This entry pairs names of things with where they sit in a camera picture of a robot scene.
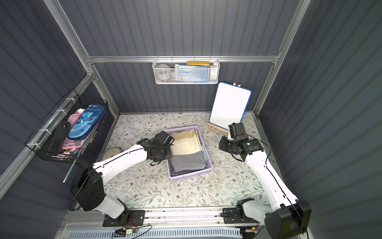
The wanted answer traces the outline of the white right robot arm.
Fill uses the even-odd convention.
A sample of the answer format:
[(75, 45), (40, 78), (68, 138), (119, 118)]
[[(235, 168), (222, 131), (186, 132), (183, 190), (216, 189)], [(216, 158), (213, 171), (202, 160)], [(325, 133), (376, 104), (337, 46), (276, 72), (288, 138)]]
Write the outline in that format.
[(219, 149), (254, 171), (269, 200), (269, 205), (259, 204), (253, 198), (239, 200), (231, 212), (223, 210), (223, 217), (230, 223), (257, 221), (273, 239), (308, 233), (311, 207), (306, 201), (300, 201), (276, 173), (266, 152), (271, 148), (265, 142), (248, 135), (242, 123), (233, 123), (229, 125), (229, 136), (221, 138)]

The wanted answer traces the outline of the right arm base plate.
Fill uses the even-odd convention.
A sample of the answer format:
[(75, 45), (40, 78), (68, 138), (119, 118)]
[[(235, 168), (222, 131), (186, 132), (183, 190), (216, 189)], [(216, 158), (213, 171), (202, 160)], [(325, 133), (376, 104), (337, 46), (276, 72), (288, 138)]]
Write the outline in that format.
[(220, 216), (225, 224), (263, 224), (263, 222), (246, 217), (241, 210), (236, 208), (223, 208)]

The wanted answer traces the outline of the beige grey pillowcase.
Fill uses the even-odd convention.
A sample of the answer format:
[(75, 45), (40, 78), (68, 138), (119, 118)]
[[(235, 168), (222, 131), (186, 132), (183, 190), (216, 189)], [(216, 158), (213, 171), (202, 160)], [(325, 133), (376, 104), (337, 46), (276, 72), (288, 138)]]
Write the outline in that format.
[(172, 176), (192, 173), (206, 168), (203, 148), (198, 132), (190, 129), (170, 134), (175, 141), (171, 146), (173, 156), (169, 159)]

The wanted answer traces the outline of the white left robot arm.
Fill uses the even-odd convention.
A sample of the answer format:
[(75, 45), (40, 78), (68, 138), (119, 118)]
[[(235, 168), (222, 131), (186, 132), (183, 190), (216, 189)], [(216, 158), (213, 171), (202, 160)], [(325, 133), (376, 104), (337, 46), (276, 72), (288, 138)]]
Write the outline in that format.
[(101, 212), (114, 220), (127, 221), (129, 209), (120, 200), (110, 196), (104, 186), (128, 168), (151, 160), (152, 165), (172, 157), (171, 146), (175, 139), (161, 131), (154, 138), (143, 138), (128, 150), (92, 165), (82, 162), (82, 174), (72, 188), (74, 200), (83, 211)]

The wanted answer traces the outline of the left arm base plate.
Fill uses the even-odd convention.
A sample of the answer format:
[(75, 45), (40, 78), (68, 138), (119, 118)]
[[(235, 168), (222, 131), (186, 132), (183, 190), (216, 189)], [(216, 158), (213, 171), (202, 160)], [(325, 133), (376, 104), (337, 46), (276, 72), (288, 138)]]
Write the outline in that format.
[(145, 219), (145, 210), (125, 210), (116, 219), (105, 215), (102, 226), (110, 227), (141, 227)]

